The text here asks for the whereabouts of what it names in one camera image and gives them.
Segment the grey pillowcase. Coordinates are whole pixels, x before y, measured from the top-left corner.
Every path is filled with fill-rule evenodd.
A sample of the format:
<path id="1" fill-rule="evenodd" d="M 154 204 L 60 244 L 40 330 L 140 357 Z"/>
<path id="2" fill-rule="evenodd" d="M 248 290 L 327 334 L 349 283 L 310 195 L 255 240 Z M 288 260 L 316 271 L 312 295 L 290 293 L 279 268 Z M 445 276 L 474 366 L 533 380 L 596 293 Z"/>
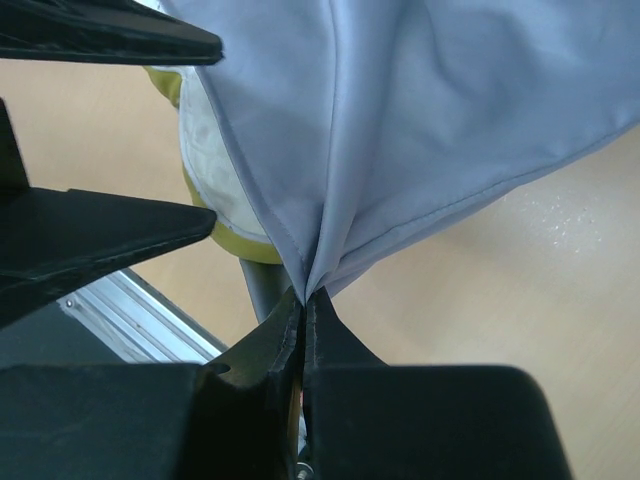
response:
<path id="1" fill-rule="evenodd" d="M 219 35 L 194 67 L 296 294 L 639 122 L 635 1 L 163 1 Z"/>

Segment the white pillow yellow edge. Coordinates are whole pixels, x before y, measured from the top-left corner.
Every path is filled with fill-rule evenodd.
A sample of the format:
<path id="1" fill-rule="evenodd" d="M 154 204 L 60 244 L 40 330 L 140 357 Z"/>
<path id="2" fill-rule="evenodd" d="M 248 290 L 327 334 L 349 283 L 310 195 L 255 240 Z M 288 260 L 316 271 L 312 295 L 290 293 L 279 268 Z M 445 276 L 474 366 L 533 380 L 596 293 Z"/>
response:
<path id="1" fill-rule="evenodd" d="M 216 213 L 212 239 L 239 259 L 280 265 L 280 255 L 240 183 L 196 69 L 146 66 L 144 70 L 177 111 L 183 176 L 193 204 Z"/>

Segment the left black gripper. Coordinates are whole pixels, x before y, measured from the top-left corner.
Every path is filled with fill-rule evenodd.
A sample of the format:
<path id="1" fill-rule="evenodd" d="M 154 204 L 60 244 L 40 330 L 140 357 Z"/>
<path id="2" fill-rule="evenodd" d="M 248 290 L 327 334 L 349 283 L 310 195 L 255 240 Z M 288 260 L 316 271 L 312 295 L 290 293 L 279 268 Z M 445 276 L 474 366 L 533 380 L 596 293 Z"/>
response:
<path id="1" fill-rule="evenodd" d="M 1 3 L 1 56 L 92 64 L 213 65 L 221 39 L 136 1 Z M 213 211 L 83 190 L 28 189 L 1 100 L 1 325 L 107 275 L 210 235 Z"/>

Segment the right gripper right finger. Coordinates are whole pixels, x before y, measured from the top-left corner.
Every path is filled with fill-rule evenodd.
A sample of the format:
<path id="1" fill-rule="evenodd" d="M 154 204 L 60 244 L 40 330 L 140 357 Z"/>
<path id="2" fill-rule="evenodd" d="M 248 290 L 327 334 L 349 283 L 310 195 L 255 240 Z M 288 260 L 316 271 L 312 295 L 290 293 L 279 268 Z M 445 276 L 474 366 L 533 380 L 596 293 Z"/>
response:
<path id="1" fill-rule="evenodd" d="M 338 317 L 325 288 L 314 292 L 305 308 L 303 389 L 312 374 L 328 367 L 381 366 L 376 356 Z"/>

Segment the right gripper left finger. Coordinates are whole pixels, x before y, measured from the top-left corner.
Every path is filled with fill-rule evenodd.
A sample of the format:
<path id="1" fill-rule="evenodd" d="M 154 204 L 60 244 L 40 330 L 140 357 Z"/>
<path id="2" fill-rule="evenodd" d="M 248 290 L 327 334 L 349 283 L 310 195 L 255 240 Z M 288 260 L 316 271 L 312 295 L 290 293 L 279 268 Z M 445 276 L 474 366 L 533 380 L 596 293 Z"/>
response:
<path id="1" fill-rule="evenodd" d="M 201 395 L 293 395 L 300 392 L 302 305 L 292 288 L 267 318 L 205 365 Z"/>

